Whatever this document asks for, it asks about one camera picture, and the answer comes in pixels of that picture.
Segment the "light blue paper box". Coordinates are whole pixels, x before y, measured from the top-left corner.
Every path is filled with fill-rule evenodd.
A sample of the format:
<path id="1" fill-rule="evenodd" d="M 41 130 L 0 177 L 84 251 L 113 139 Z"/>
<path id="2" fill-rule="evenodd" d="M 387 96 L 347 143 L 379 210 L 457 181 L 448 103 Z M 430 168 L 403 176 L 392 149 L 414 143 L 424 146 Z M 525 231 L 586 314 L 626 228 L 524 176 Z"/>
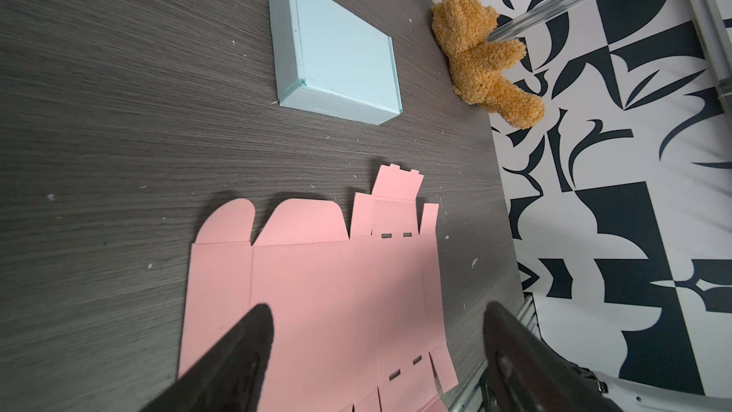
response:
<path id="1" fill-rule="evenodd" d="M 402 113 L 392 38 L 334 0 L 269 0 L 278 103 L 370 125 Z"/>

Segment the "pink paper box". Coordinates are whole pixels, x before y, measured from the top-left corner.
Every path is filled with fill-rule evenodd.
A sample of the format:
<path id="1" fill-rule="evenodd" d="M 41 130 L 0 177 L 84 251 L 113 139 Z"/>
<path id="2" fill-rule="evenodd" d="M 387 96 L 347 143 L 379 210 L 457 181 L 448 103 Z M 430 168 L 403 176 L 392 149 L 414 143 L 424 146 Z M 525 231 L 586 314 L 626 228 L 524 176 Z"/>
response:
<path id="1" fill-rule="evenodd" d="M 193 243 L 179 372 L 259 303 L 273 314 L 263 411 L 440 411 L 458 377 L 446 345 L 436 225 L 415 170 L 382 166 L 345 219 L 329 200 L 215 210 Z"/>

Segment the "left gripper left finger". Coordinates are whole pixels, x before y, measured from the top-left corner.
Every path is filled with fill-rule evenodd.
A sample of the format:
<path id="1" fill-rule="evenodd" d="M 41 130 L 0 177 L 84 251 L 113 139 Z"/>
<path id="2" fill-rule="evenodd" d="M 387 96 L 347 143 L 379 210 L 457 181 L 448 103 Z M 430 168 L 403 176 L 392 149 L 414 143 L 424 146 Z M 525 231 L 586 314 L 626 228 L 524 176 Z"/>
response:
<path id="1" fill-rule="evenodd" d="M 252 308 L 145 411 L 255 411 L 271 356 L 271 309 Z"/>

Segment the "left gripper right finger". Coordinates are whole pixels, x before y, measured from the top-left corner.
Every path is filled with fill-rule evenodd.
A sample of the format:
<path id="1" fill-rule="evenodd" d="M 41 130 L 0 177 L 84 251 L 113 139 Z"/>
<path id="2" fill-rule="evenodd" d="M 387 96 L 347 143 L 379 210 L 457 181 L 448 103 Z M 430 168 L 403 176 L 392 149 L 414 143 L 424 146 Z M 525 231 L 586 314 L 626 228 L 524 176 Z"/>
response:
<path id="1" fill-rule="evenodd" d="M 489 385 L 502 411 L 619 411 L 602 382 L 562 358 L 497 301 L 483 317 Z"/>

